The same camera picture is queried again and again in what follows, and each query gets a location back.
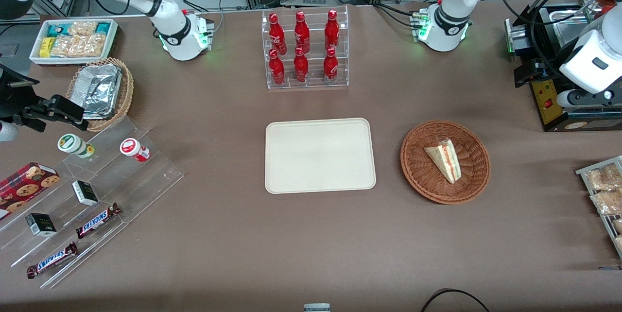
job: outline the clear acrylic rack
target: clear acrylic rack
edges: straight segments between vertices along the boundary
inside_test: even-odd
[[[144,163],[122,155],[119,145],[132,137],[151,152]],[[115,122],[89,140],[95,154],[87,159],[70,155],[55,166],[61,180],[51,191],[41,194],[11,217],[0,223],[0,255],[2,261],[13,269],[26,270],[75,242],[79,254],[62,261],[32,279],[33,285],[51,288],[82,265],[117,233],[122,231],[149,205],[177,183],[184,174],[151,142],[147,131],[129,117]],[[71,184],[76,180],[93,186],[99,202],[95,206],[80,204]],[[80,228],[108,206],[117,203],[122,213],[104,223],[100,228],[78,239]],[[31,212],[48,214],[56,230],[45,238],[33,235],[25,221]]]
[[[337,11],[337,22],[339,23],[339,44],[336,50],[336,58],[339,61],[337,68],[337,80],[334,84],[326,84],[324,82],[324,59],[326,57],[326,49],[324,47],[324,27],[328,20],[328,11],[335,9]],[[349,19],[348,8],[340,7],[318,7],[304,8],[305,20],[309,25],[309,33],[311,34],[311,51],[307,53],[309,60],[309,80],[305,84],[301,84],[295,78],[294,70],[294,49],[296,48],[296,40],[294,37],[294,28],[296,27],[295,12],[297,9],[270,9],[262,12],[261,18],[261,35],[264,44],[264,62],[266,62],[266,82],[269,89],[287,89],[287,88],[311,88],[311,87],[343,87],[349,84]],[[278,15],[278,22],[285,31],[285,43],[287,45],[287,53],[280,57],[285,66],[284,86],[274,85],[270,67],[268,62],[270,57],[268,51],[272,48],[270,42],[270,22],[267,20],[271,13]]]

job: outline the brown table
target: brown table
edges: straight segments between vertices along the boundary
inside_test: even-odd
[[[227,14],[213,51],[190,62],[162,50],[148,19],[119,18],[118,58],[136,81],[129,115],[187,176],[54,289],[2,261],[0,310],[295,312],[326,301],[410,312],[453,287],[494,311],[619,311],[622,272],[597,270],[617,263],[615,250],[573,171],[621,154],[622,133],[541,132],[531,93],[514,88],[499,2],[478,5],[451,53],[414,44],[374,8],[349,11],[349,88],[299,92],[266,88],[260,12]],[[64,92],[74,72],[31,68],[40,95]],[[351,117],[371,124],[374,188],[265,190],[268,124]],[[431,203],[402,175],[404,135],[431,119],[467,126],[488,148],[491,182],[469,204]],[[0,145],[1,177],[55,165],[56,139],[75,132],[20,130]],[[429,311],[477,308],[443,296]]]

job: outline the white storage box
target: white storage box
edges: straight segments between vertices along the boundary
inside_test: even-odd
[[[41,48],[41,42],[48,34],[48,30],[51,25],[61,24],[62,22],[99,22],[99,23],[110,23],[110,28],[108,28],[108,33],[106,34],[106,41],[104,42],[104,49],[102,50],[102,55],[99,57],[40,57],[39,50]],[[95,62],[96,60],[106,59],[110,54],[110,50],[112,49],[113,42],[115,42],[115,35],[117,31],[118,25],[117,23],[110,18],[88,18],[88,19],[54,19],[54,20],[46,20],[41,24],[41,29],[39,29],[39,33],[37,35],[37,40],[33,46],[33,50],[31,51],[31,61],[35,64],[39,64],[40,66],[75,66],[79,64],[86,64]]]

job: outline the sandwich wedge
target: sandwich wedge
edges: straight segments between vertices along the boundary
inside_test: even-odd
[[[458,156],[450,139],[442,141],[436,147],[427,147],[424,150],[449,183],[454,184],[462,177]]]

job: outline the brown wicker basket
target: brown wicker basket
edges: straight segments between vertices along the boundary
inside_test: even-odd
[[[89,120],[88,121],[88,130],[91,132],[99,132],[107,128],[110,124],[112,124],[115,120],[120,117],[123,117],[129,111],[129,106],[132,104],[132,94],[134,93],[134,79],[132,77],[132,73],[129,72],[127,66],[123,64],[122,61],[115,58],[106,58],[103,60],[98,60],[93,63],[89,63],[89,66],[103,66],[104,64],[115,64],[115,66],[120,67],[123,70],[123,77],[121,78],[121,87],[119,88],[119,96],[117,98],[116,104],[116,113],[113,117],[108,120]],[[71,93],[73,91],[73,85],[76,82],[76,77],[78,77],[78,73],[82,70],[78,70],[76,75],[73,76],[71,83],[69,83],[69,89],[67,93],[65,93],[65,97],[71,97]]]
[[[462,177],[449,183],[424,148],[451,139],[456,148]],[[490,159],[484,144],[464,126],[432,120],[413,128],[400,153],[402,170],[413,188],[441,204],[461,204],[475,199],[488,185]]]

